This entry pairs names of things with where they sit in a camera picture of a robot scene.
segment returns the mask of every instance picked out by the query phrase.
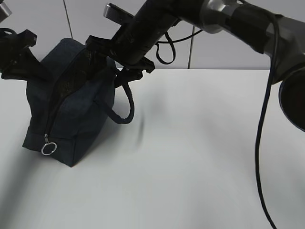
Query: black clamp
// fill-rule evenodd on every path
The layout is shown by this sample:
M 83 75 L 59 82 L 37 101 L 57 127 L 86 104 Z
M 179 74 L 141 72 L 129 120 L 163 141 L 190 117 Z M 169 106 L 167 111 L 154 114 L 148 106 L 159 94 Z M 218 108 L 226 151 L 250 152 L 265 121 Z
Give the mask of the black clamp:
M 34 57 L 29 47 L 36 44 L 37 35 L 29 30 L 16 34 L 0 29 L 0 72 L 2 79 L 43 81 L 51 79 L 49 71 Z

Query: bag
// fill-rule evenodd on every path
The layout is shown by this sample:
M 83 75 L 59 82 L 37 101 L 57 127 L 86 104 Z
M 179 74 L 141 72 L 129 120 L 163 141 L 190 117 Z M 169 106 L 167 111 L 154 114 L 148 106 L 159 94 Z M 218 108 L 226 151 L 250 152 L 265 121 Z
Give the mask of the bag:
M 131 110 L 122 119 L 112 110 L 119 72 L 115 62 L 93 57 L 73 39 L 63 39 L 41 64 L 51 72 L 52 80 L 28 80 L 26 95 L 32 117 L 23 147 L 72 167 L 92 145 L 107 117 L 118 124 L 132 121 L 132 93 L 123 83 Z

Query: metal ring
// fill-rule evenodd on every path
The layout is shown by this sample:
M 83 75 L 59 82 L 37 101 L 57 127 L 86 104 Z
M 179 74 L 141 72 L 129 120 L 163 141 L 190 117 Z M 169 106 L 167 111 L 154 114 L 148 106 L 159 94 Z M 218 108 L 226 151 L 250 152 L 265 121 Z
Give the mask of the metal ring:
M 49 145 L 54 145 L 54 149 L 53 149 L 49 154 L 46 154 L 46 153 L 44 153 L 44 149 L 45 149 L 45 147 L 47 147 L 47 146 L 49 146 Z M 44 146 L 42 147 L 41 153 L 42 153 L 43 155 L 45 155 L 45 156 L 50 156 L 51 154 L 55 153 L 56 149 L 57 149 L 57 144 L 56 144 L 55 142 L 46 143 L 46 144 L 44 144 Z

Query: bag strap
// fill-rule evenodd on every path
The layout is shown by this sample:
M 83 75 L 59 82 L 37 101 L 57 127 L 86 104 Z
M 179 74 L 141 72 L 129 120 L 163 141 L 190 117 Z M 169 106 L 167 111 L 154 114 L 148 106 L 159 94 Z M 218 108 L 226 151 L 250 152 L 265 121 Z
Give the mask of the bag strap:
M 120 74 L 120 70 L 117 69 L 115 66 L 110 67 L 110 69 L 117 75 L 117 78 L 123 78 L 123 76 Z M 121 80 L 121 85 L 127 95 L 128 98 L 128 102 L 130 105 L 130 112 L 127 118 L 122 118 L 120 117 L 118 114 L 116 114 L 116 112 L 109 107 L 109 105 L 104 101 L 101 100 L 101 104 L 104 107 L 104 111 L 105 113 L 109 116 L 109 118 L 111 118 L 115 123 L 117 124 L 129 124 L 132 122 L 133 118 L 134 118 L 134 101 L 133 101 L 133 97 L 132 97 L 132 91 L 128 85 L 128 82 L 125 80 Z
M 129 101 L 129 105 L 130 105 L 130 112 L 127 118 L 122 118 L 120 117 L 118 114 L 115 113 L 114 110 L 112 110 L 106 103 L 105 101 L 102 101 L 103 107 L 104 107 L 104 111 L 105 113 L 109 116 L 109 118 L 111 118 L 115 123 L 117 124 L 129 124 L 132 122 L 133 118 L 134 118 L 134 101 L 133 101 L 133 97 L 132 97 L 132 91 L 128 85 L 128 83 L 124 83 L 122 85 L 128 101 Z

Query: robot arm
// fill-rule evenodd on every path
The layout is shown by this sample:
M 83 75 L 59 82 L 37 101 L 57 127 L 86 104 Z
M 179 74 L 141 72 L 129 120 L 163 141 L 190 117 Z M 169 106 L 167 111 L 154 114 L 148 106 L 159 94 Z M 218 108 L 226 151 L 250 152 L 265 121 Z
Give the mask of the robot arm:
M 109 51 L 105 52 L 105 48 L 101 51 L 127 69 L 145 70 L 139 63 L 146 53 L 183 20 L 208 33 L 225 30 L 256 52 L 272 58 L 275 32 L 263 11 L 243 0 L 147 0 L 133 17 L 108 4 L 104 16 L 122 26 L 111 40 Z M 305 23 L 275 16 L 280 43 L 273 84 L 283 81 L 279 94 L 282 110 L 294 125 L 305 131 Z M 87 46 L 95 43 L 95 39 L 98 38 L 91 36 Z M 148 66 L 150 73 L 154 66 Z

